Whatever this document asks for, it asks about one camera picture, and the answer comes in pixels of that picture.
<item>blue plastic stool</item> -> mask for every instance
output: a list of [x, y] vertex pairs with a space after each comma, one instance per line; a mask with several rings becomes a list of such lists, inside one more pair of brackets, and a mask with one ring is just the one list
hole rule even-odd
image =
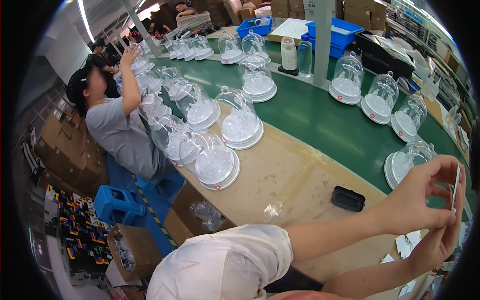
[[136, 175], [138, 186], [145, 192], [156, 192], [160, 198], [171, 203], [180, 189], [183, 187], [183, 178], [177, 171], [172, 172], [156, 180], [147, 180], [142, 176]]
[[145, 207], [134, 200], [132, 193], [101, 185], [94, 202], [97, 217], [110, 225], [131, 225], [135, 216], [145, 215]]

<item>person in white shirt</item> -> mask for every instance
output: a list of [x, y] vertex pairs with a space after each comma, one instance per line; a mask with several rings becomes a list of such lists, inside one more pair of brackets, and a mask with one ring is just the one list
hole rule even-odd
[[[458, 164], [453, 156], [439, 155], [416, 166], [380, 204], [347, 218], [286, 228], [243, 225], [188, 239], [156, 267], [146, 299], [341, 300], [397, 288], [432, 270], [456, 247], [466, 188], [464, 166], [456, 214], [450, 211], [450, 188], [435, 182], [455, 184]], [[425, 198], [430, 195], [445, 198], [444, 209], [428, 208]], [[406, 259], [345, 272], [322, 291], [267, 295], [264, 290], [284, 276], [292, 262], [320, 257], [368, 237], [425, 228], [431, 230]]]

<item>metal pillar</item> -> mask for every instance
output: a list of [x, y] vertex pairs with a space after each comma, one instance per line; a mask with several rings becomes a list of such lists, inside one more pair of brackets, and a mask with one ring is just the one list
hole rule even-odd
[[117, 29], [115, 27], [112, 27], [111, 28], [111, 31], [113, 31], [113, 34], [117, 37], [117, 39], [120, 41], [120, 44], [123, 46], [124, 49], [126, 49], [128, 47], [127, 44], [125, 44], [125, 41], [123, 40], [123, 38], [121, 38], [120, 36], [120, 33], [117, 31]]
[[315, 46], [315, 73], [313, 84], [324, 87], [327, 83], [328, 60], [330, 56], [330, 35], [332, 31], [332, 10], [335, 0], [316, 1], [316, 46]]
[[[107, 36], [107, 33], [105, 32], [105, 30], [103, 30], [103, 33], [105, 34], [105, 37], [110, 41], [109, 37]], [[115, 48], [115, 50], [117, 51], [118, 54], [120, 54], [120, 57], [122, 57], [122, 53], [120, 52], [120, 49], [118, 49], [117, 45], [115, 45], [115, 43], [113, 41], [110, 41], [110, 43], [112, 44], [112, 46]]]
[[140, 19], [138, 18], [137, 16], [137, 13], [135, 12], [135, 10], [133, 9], [132, 5], [130, 4], [130, 1], [129, 0], [120, 0], [120, 2], [123, 4], [123, 7], [125, 7], [128, 15], [130, 16], [130, 18], [132, 19], [133, 23], [135, 24], [135, 26], [137, 27], [138, 31], [140, 32], [140, 34], [142, 35], [142, 37], [144, 38], [145, 42], [147, 43], [147, 45], [149, 46], [150, 50], [152, 51], [152, 53], [156, 56], [156, 57], [160, 57], [161, 53], [160, 53], [160, 50], [158, 49], [158, 47], [155, 45], [155, 43], [153, 42], [152, 40], [152, 37], [149, 35], [149, 33], [147, 32], [147, 29], [145, 29], [144, 25], [142, 24], [142, 22], [140, 21]]

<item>black coaster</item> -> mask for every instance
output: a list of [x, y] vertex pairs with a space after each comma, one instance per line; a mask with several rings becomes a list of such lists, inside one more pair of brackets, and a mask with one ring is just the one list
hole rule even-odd
[[286, 74], [290, 74], [290, 75], [293, 75], [293, 76], [298, 76], [298, 74], [299, 74], [299, 69], [298, 68], [296, 68], [294, 70], [291, 70], [291, 71], [288, 71], [288, 70], [285, 70], [282, 66], [279, 66], [278, 71], [286, 73]]

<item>blue floor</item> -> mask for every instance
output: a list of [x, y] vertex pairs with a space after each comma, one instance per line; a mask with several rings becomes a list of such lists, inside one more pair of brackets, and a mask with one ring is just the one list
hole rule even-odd
[[[145, 205], [141, 195], [138, 193], [137, 186], [135, 185], [135, 181], [132, 178], [132, 173], [124, 167], [120, 166], [115, 161], [115, 158], [110, 154], [107, 154], [107, 169], [108, 175], [110, 176], [110, 183], [108, 184], [109, 186], [136, 192], [135, 201], [145, 206], [145, 215], [136, 216], [133, 220], [132, 226], [148, 228], [150, 234], [155, 240], [155, 243], [162, 252], [163, 257], [167, 256], [170, 252], [174, 250], [174, 247], [167, 239], [165, 234], [163, 234], [157, 222], [154, 220], [152, 214], [148, 211], [147, 206]], [[142, 192], [144, 193], [145, 198], [150, 204], [150, 207], [153, 209], [156, 217], [163, 224], [165, 218], [167, 217], [168, 211], [171, 208], [171, 205], [168, 202], [159, 199], [158, 194], [156, 194], [155, 192], [143, 190]]]

